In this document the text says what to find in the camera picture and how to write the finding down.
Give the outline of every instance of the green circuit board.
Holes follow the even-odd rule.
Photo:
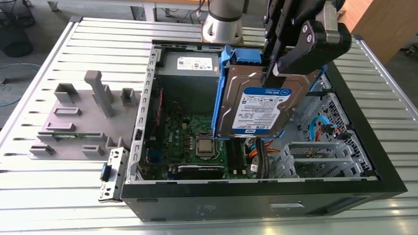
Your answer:
[[[168,165],[217,165],[225,167],[225,179],[247,179],[246,174],[233,174],[229,171],[227,144],[223,140],[211,139],[211,118],[204,116],[167,117],[163,131],[163,148],[158,153],[162,155],[159,167],[155,169],[156,180],[170,179]],[[196,156],[196,138],[214,141],[214,156]]]

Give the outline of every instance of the aluminum table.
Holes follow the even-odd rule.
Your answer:
[[[263,29],[245,28],[247,45]],[[103,72],[112,90],[142,90],[151,40],[200,41],[191,24],[84,18],[71,22],[0,132],[0,231],[31,234],[417,234],[418,112],[394,79],[357,40],[334,62],[409,192],[330,217],[143,223],[124,203],[99,204],[103,161],[35,161],[27,157],[55,103],[58,83],[76,89],[86,70]]]

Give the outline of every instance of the label sticker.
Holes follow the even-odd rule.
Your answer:
[[[289,99],[291,93],[290,89],[247,87],[241,97],[233,129],[246,129],[245,133],[271,129],[281,114],[278,105]]]
[[[250,168],[250,170],[251,170],[253,172],[257,172],[257,171],[258,171],[258,169],[259,169],[259,166],[258,166],[258,165],[251,164],[251,168]]]
[[[208,70],[214,69],[211,58],[203,57],[179,57],[178,70]]]

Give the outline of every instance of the blue cable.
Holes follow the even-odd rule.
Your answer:
[[[36,65],[36,64],[16,63],[16,64],[4,65],[4,66],[0,67],[0,69],[4,69],[4,68],[7,68],[7,67],[10,67],[10,66],[16,66],[16,65],[30,65],[30,66],[36,66],[36,67],[40,68],[40,65]],[[5,106],[10,106],[10,105],[12,105],[12,104],[15,104],[15,103],[18,103],[18,102],[20,101],[20,99],[22,99],[22,98],[19,98],[18,100],[15,100],[14,102],[11,102],[11,103],[8,103],[8,104],[0,105],[0,108],[3,108],[3,107],[5,107]]]
[[[309,125],[309,136],[311,138],[311,141],[314,141],[314,139],[315,139],[314,125],[315,125],[315,122],[317,122],[318,119],[323,122],[323,125],[331,124],[333,127],[337,128],[337,125],[330,122],[327,116],[315,116],[313,121],[311,121],[311,124]]]
[[[5,106],[10,106],[10,105],[12,105],[12,104],[15,104],[15,103],[18,103],[19,101],[20,101],[20,98],[19,98],[16,101],[14,101],[12,103],[0,105],[0,108],[3,108],[3,107],[5,107]]]

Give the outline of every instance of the metal bracket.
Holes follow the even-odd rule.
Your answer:
[[[99,202],[122,202],[122,185],[130,152],[126,148],[115,148],[102,169],[102,187]]]
[[[322,23],[326,29],[327,39],[326,42],[331,44],[339,43],[341,35],[338,32],[338,14],[334,6],[334,0],[327,0],[322,11],[315,19]]]

